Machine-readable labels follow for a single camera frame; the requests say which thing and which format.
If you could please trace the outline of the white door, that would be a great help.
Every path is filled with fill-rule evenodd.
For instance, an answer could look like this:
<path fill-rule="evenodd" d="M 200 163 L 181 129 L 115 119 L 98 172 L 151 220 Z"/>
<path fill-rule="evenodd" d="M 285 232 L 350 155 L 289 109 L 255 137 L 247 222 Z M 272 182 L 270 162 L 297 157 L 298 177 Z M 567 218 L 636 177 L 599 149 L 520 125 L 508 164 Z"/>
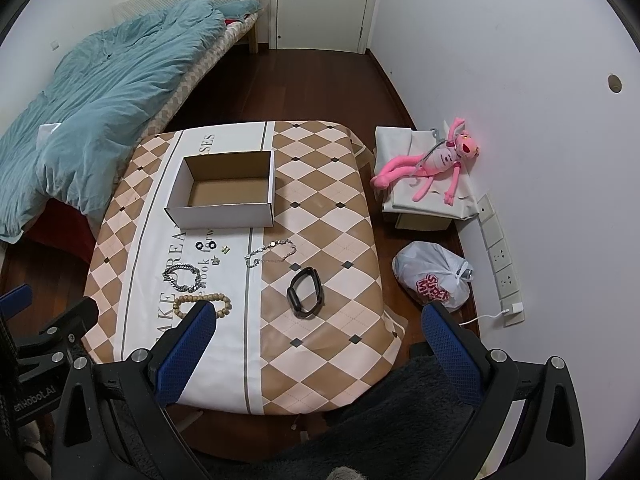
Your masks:
<path fill-rule="evenodd" d="M 271 0 L 270 47 L 363 53 L 375 0 Z"/>

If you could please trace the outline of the white plastic shopping bag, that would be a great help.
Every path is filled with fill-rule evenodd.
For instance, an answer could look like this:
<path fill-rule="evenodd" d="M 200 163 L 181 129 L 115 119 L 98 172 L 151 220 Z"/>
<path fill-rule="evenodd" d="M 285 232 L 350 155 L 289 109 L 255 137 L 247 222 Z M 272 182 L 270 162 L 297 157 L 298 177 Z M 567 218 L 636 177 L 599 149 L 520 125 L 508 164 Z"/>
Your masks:
<path fill-rule="evenodd" d="M 420 304 L 439 301 L 449 312 L 469 299 L 474 269 L 468 260 L 439 244 L 412 242 L 392 261 L 396 280 Z"/>

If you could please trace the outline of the checkered tablecloth with lettering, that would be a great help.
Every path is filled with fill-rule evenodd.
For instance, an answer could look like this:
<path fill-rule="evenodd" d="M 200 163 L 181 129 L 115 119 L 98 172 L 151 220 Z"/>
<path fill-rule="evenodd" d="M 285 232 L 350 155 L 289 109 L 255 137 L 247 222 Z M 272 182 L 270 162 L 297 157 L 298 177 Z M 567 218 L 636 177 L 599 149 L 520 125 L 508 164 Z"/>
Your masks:
<path fill-rule="evenodd" d="M 267 229 L 185 231 L 166 214 L 186 156 L 274 154 Z M 386 306 L 360 162 L 366 147 L 343 125 L 249 122 L 151 134 L 108 206 L 85 293 L 99 309 L 85 344 L 96 361 L 150 348 L 189 311 L 184 286 L 231 304 L 181 402 L 252 415 L 329 411 L 352 403 L 392 368 L 407 323 Z M 311 266 L 324 306 L 296 318 L 286 290 Z"/>

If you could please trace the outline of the white cardboard box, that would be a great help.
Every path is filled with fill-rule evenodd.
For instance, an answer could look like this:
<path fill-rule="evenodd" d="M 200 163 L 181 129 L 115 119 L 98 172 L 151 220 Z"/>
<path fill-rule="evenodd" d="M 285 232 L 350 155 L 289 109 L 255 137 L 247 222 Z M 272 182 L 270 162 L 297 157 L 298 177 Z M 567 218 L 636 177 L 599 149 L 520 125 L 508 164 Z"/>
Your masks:
<path fill-rule="evenodd" d="M 275 183 L 272 151 L 186 156 L 165 211 L 183 230 L 270 228 Z"/>

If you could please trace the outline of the black smart band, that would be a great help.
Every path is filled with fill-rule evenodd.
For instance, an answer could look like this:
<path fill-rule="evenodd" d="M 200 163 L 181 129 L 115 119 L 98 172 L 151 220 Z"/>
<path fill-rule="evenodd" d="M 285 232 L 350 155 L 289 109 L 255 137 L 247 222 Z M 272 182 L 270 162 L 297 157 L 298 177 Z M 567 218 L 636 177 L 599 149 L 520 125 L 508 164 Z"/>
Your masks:
<path fill-rule="evenodd" d="M 324 306 L 324 290 L 318 271 L 306 266 L 297 272 L 286 290 L 286 299 L 296 318 L 306 320 L 317 316 Z"/>

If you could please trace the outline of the white cloth covered box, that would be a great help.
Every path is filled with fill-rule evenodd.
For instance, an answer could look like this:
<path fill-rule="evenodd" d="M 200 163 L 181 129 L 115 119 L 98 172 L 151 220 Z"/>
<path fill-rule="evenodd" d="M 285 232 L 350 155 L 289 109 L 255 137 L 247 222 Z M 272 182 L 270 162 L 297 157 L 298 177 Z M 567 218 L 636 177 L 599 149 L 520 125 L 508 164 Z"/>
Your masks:
<path fill-rule="evenodd" d="M 427 181 L 424 173 L 414 169 L 418 160 L 433 158 L 435 148 L 442 148 L 448 138 L 449 125 L 428 130 L 378 126 L 375 129 L 375 165 L 373 174 L 378 176 L 385 165 L 398 157 L 409 165 L 409 173 L 393 181 L 385 188 L 376 188 L 374 194 L 382 205 L 382 211 L 395 222 L 398 230 L 443 231 L 451 222 L 470 220 L 478 215 L 468 174 L 472 162 L 461 163 L 457 189 L 450 205 L 445 203 L 445 193 L 450 188 L 454 172 L 448 169 Z"/>

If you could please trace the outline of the white wall power strip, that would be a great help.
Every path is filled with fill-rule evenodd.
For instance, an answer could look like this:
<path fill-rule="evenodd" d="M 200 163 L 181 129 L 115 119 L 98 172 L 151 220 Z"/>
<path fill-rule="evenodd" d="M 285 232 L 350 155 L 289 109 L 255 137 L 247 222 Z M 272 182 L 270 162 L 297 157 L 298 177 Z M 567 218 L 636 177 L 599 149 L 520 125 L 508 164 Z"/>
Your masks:
<path fill-rule="evenodd" d="M 514 326 L 525 321 L 524 301 L 510 249 L 506 244 L 498 214 L 488 194 L 477 202 L 478 220 L 501 304 L 503 325 Z"/>

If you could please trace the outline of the pink panther plush toy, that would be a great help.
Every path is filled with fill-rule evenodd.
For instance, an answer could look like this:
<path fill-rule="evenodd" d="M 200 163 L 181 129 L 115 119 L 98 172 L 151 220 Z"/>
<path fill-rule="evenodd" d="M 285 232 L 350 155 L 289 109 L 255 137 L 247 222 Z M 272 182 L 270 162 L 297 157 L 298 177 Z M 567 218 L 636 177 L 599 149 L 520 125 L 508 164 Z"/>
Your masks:
<path fill-rule="evenodd" d="M 480 146 L 465 130 L 465 120 L 457 117 L 450 125 L 446 139 L 439 141 L 425 154 L 392 158 L 372 177 L 370 183 L 378 190 L 386 190 L 401 179 L 423 179 L 422 188 L 412 198 L 418 202 L 428 193 L 436 177 L 452 171 L 449 188 L 444 193 L 444 203 L 452 206 L 463 162 L 478 156 Z"/>

